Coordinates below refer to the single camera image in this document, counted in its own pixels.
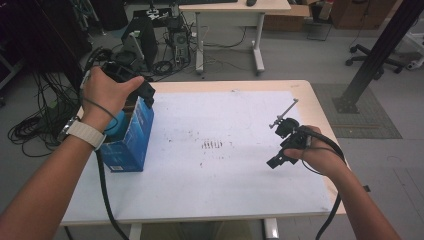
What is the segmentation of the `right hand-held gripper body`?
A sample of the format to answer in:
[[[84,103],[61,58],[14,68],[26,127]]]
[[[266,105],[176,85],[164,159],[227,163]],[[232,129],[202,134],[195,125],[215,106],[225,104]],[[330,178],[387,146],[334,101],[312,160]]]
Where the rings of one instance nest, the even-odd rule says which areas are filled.
[[[311,142],[297,120],[285,117],[297,102],[298,99],[294,98],[293,103],[281,115],[278,115],[273,123],[269,124],[270,129],[276,127],[275,133],[283,139],[280,144],[281,150],[272,157],[272,160],[291,160],[291,157],[284,154],[285,149],[305,149]]]

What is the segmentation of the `blue cardboard box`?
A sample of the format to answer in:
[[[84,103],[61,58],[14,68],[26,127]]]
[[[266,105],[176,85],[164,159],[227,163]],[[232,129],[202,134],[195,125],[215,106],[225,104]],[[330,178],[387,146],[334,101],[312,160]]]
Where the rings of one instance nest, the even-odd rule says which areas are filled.
[[[139,97],[132,112],[125,112],[125,115],[128,121],[125,135],[118,139],[105,133],[106,140],[100,147],[100,156],[111,172],[142,172],[154,111]]]

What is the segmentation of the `person's right hand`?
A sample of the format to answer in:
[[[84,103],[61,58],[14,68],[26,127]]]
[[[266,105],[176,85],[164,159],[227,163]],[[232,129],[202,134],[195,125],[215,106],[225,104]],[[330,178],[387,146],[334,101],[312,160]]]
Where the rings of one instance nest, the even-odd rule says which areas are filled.
[[[347,165],[335,150],[316,137],[311,138],[311,144],[305,149],[286,149],[284,154],[293,159],[305,161],[317,172],[334,178],[348,170]]]

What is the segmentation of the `person's left hand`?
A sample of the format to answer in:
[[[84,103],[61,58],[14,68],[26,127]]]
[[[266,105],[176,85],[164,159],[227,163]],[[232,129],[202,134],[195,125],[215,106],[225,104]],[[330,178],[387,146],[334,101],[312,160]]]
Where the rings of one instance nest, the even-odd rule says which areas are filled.
[[[103,132],[109,122],[124,107],[130,93],[135,91],[144,78],[134,77],[117,83],[100,67],[93,67],[89,79],[83,85],[83,117],[81,121]]]

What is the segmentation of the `black computer tower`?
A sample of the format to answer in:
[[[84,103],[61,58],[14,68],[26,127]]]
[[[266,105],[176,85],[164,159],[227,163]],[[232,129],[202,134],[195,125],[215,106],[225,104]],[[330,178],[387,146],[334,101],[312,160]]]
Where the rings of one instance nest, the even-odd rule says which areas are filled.
[[[149,17],[133,18],[121,40],[122,50],[133,53],[151,71],[158,52],[152,20]]]

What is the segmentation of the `grey computer case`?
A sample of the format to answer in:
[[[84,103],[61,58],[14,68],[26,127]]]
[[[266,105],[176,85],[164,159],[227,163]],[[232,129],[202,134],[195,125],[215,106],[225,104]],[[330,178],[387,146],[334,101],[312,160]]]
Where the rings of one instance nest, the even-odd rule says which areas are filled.
[[[187,64],[190,61],[189,41],[188,30],[183,19],[180,16],[171,17],[168,20],[167,28],[175,62]]]

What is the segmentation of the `white table leg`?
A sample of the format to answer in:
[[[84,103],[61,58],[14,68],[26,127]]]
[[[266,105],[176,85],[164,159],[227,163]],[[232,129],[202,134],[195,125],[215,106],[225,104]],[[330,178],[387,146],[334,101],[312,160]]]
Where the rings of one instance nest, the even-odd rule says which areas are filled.
[[[278,224],[275,218],[264,219],[263,225],[266,240],[279,240]]]

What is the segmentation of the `grey floor mat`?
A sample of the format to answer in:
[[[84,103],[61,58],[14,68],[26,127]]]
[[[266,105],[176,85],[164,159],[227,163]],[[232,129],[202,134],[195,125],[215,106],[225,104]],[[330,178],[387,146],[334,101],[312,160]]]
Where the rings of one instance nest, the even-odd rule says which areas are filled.
[[[337,138],[401,139],[390,117],[370,88],[366,88],[355,104],[356,111],[339,113],[333,100],[340,97],[347,84],[318,84],[312,88]]]

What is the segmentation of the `dark curtain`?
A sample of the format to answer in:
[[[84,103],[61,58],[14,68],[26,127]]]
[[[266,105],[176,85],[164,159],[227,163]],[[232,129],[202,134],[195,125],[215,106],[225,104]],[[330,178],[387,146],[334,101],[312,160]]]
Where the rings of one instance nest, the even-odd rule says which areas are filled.
[[[81,58],[92,50],[69,0],[0,0],[0,26],[37,73],[63,73],[80,90]]]

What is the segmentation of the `black metal stand pole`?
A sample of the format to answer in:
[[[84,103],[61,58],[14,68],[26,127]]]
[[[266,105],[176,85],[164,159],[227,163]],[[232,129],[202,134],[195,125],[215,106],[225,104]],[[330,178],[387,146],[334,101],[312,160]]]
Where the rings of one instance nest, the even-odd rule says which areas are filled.
[[[424,11],[424,0],[403,0],[352,81],[340,97],[332,99],[335,110],[342,114],[359,112],[356,103],[383,66],[390,53],[401,42],[413,23]]]

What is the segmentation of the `brown cardboard box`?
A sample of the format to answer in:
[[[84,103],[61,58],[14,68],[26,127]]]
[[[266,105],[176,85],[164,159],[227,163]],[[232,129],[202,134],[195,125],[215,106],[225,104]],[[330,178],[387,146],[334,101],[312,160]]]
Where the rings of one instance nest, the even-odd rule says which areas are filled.
[[[265,14],[263,29],[267,31],[301,31],[306,17],[310,16],[307,5],[292,5],[284,12],[268,12]]]

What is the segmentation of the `white desk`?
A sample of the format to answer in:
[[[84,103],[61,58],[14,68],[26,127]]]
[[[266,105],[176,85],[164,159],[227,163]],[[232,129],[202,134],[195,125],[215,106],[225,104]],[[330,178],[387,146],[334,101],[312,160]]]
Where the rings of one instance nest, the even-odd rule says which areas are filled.
[[[265,71],[260,43],[266,13],[287,13],[291,9],[287,0],[256,0],[253,6],[247,5],[247,0],[237,0],[231,3],[180,5],[181,12],[191,12],[195,16],[196,32],[200,26],[255,27],[256,36],[251,43],[256,73]]]

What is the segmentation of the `wooden cabinet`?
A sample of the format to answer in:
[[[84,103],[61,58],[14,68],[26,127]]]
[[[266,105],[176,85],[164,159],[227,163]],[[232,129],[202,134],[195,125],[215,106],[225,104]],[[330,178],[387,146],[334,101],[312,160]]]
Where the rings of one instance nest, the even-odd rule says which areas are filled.
[[[330,17],[337,29],[378,29],[397,0],[334,0]]]

